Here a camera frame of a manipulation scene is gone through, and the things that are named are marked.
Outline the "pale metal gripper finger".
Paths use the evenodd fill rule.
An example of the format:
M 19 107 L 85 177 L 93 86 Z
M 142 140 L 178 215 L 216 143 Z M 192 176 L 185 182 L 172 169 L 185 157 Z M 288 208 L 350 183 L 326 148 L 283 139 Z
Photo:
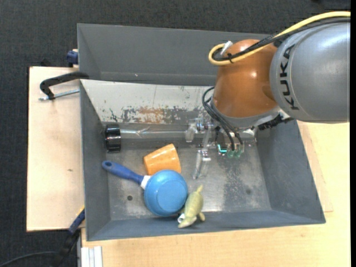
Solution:
M 201 149 L 196 155 L 195 170 L 193 172 L 193 179 L 198 179 L 207 176 L 211 157 L 207 149 Z
M 185 141 L 191 143 L 195 136 L 205 132 L 205 123 L 203 118 L 194 118 L 188 121 L 188 127 L 185 131 Z

